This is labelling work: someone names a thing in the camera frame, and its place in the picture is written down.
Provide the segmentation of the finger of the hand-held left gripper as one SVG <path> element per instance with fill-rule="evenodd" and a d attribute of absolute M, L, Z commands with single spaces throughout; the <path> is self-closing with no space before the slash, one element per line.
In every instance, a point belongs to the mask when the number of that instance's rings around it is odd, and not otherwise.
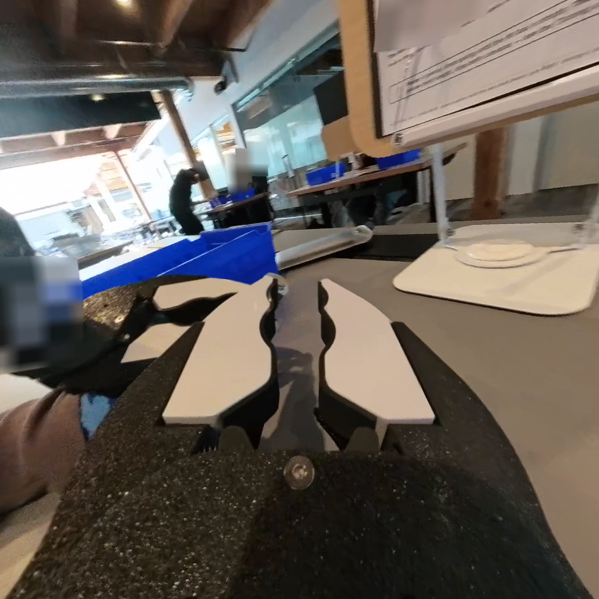
<path fill-rule="evenodd" d="M 203 322 L 196 322 L 193 325 L 152 325 L 128 346 L 121 359 L 121 364 L 153 361 L 182 338 L 188 329 L 195 328 L 197 331 L 201 331 L 203 326 Z"/>
<path fill-rule="evenodd" d="M 203 321 L 231 296 L 249 288 L 246 283 L 215 278 L 170 283 L 153 295 L 155 324 L 192 325 Z"/>

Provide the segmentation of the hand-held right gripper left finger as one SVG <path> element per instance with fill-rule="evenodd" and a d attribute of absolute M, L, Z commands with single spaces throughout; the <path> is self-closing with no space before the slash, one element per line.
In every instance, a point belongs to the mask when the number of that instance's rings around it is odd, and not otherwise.
<path fill-rule="evenodd" d="M 266 275 L 206 317 L 162 413 L 166 425 L 220 425 L 274 381 L 273 347 L 264 326 L 277 291 L 277 279 Z"/>

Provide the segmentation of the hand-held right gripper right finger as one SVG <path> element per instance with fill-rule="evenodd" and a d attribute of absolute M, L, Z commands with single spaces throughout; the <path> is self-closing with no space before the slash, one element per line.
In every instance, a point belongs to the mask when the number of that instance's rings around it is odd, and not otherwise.
<path fill-rule="evenodd" d="M 318 416 L 341 447 L 359 429 L 382 445 L 390 426 L 433 425 L 436 415 L 392 321 L 331 279 L 318 282 L 318 308 Z"/>

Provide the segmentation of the blue plastic bin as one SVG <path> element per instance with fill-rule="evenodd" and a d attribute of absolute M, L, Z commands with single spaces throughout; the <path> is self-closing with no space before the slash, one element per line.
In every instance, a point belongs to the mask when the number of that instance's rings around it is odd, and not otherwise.
<path fill-rule="evenodd" d="M 204 275 L 253 284 L 278 274 L 270 223 L 207 231 L 163 247 L 118 256 L 80 271 L 84 299 L 161 275 Z"/>

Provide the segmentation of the person's left forearm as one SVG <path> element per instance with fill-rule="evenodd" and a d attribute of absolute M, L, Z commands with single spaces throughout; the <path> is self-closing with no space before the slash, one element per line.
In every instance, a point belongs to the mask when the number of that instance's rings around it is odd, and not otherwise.
<path fill-rule="evenodd" d="M 81 395 L 55 389 L 1 414 L 1 516 L 61 493 L 86 447 Z"/>

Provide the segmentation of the beige table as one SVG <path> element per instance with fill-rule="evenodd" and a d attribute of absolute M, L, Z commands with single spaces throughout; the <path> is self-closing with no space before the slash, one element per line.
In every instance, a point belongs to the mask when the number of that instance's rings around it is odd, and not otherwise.
<path fill-rule="evenodd" d="M 79 257 L 77 258 L 77 263 L 79 270 L 84 270 L 85 268 L 93 267 L 103 261 L 118 258 L 123 255 L 128 259 L 133 259 L 183 240 L 195 241 L 197 239 L 199 239 L 199 236 L 167 236 L 140 246 L 135 246 L 130 242 L 120 243 L 113 246 L 107 246 L 86 256 Z"/>

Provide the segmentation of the wooden work table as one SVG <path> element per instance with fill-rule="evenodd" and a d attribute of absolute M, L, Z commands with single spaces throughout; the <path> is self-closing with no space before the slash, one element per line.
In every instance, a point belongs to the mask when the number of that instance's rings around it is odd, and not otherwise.
<path fill-rule="evenodd" d="M 251 199 L 209 209 L 202 215 L 215 229 L 227 229 L 273 221 L 273 209 L 268 192 L 256 193 Z"/>

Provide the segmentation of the small blue bin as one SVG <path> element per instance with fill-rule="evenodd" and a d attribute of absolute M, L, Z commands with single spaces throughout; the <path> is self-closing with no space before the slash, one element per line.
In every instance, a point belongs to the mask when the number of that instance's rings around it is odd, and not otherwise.
<path fill-rule="evenodd" d="M 318 186 L 340 179 L 345 175 L 345 173 L 346 164 L 344 162 L 336 162 L 327 167 L 307 171 L 305 174 L 305 179 L 309 186 Z"/>
<path fill-rule="evenodd" d="M 243 192 L 219 193 L 216 197 L 210 199 L 209 203 L 213 209 L 216 209 L 220 206 L 228 206 L 231 204 L 236 204 L 251 199 L 254 196 L 255 190 L 253 188 L 250 188 Z"/>
<path fill-rule="evenodd" d="M 407 152 L 376 158 L 375 161 L 378 169 L 384 171 L 418 161 L 421 158 L 421 154 L 421 149 L 413 149 Z"/>

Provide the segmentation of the grey metal clamp lever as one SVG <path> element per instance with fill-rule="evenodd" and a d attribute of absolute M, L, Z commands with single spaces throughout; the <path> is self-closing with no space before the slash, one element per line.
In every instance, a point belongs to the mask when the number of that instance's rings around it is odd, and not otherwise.
<path fill-rule="evenodd" d="M 276 251 L 275 263 L 279 271 L 286 271 L 370 243 L 373 236 L 373 230 L 367 226 L 334 229 L 325 236 Z"/>

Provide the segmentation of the wooden side table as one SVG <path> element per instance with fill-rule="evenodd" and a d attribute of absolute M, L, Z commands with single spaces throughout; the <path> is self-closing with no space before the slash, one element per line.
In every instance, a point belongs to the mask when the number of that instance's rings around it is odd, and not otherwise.
<path fill-rule="evenodd" d="M 340 179 L 334 180 L 327 184 L 318 186 L 304 186 L 294 191 L 287 191 L 286 196 L 288 198 L 295 198 L 299 205 L 303 215 L 305 216 L 305 210 L 307 207 L 318 207 L 323 220 L 324 228 L 344 228 L 347 226 L 347 221 L 353 224 L 353 221 L 349 218 L 348 212 L 343 205 L 343 201 L 349 196 L 356 194 L 362 195 L 367 194 L 368 191 L 359 190 L 355 191 L 353 188 L 358 184 L 366 184 L 373 182 L 380 178 L 397 176 L 399 174 L 409 173 L 411 171 L 417 172 L 418 174 L 424 172 L 428 175 L 429 181 L 429 194 L 428 200 L 434 203 L 434 190 L 432 184 L 432 158 L 429 154 L 426 156 L 421 155 L 420 160 L 414 161 L 409 164 L 405 164 L 400 167 L 381 171 L 378 169 L 376 163 L 373 166 L 365 169 L 349 172 Z M 419 192 L 417 184 L 417 203 L 419 202 Z"/>

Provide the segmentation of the black backing board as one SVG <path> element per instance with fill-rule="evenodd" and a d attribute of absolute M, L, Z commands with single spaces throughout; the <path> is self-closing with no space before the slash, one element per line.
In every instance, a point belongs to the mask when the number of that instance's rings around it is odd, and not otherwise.
<path fill-rule="evenodd" d="M 378 10 L 378 1 L 367 1 L 368 16 L 369 16 L 369 44 L 370 44 L 370 69 L 371 69 L 371 96 L 373 104 L 373 124 L 376 139 L 381 139 L 382 124 L 381 124 L 381 108 L 380 108 L 380 85 L 378 76 L 378 54 L 375 52 L 375 37 L 376 37 L 376 18 Z"/>

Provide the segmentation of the printed instruction sheet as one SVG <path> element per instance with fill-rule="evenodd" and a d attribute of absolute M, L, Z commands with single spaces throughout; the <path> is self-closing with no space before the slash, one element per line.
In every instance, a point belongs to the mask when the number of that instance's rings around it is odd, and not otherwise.
<path fill-rule="evenodd" d="M 469 19 L 378 54 L 383 137 L 421 147 L 598 94 L 598 1 L 425 1 Z"/>

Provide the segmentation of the brown wooden post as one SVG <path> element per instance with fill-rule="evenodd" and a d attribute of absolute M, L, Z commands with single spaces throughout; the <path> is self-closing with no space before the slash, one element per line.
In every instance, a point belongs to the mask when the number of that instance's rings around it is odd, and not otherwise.
<path fill-rule="evenodd" d="M 178 112 L 172 92 L 167 89 L 161 90 L 161 92 L 159 92 L 159 96 L 174 128 L 178 141 L 182 146 L 183 153 L 189 163 L 189 166 L 191 169 L 193 169 L 195 174 L 199 176 L 198 184 L 202 194 L 204 195 L 204 198 L 212 199 L 216 197 L 217 192 L 214 189 L 207 170 L 203 162 L 198 160 L 197 155 L 191 145 L 191 140 L 187 134 L 180 113 Z"/>
<path fill-rule="evenodd" d="M 475 136 L 471 220 L 499 219 L 503 213 L 508 137 L 508 127 L 490 129 Z"/>

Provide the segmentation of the black wall screen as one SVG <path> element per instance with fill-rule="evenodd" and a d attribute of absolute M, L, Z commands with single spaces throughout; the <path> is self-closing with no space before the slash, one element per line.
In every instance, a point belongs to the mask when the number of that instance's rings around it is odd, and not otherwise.
<path fill-rule="evenodd" d="M 323 126 L 348 116 L 344 71 L 315 86 L 313 92 Z"/>

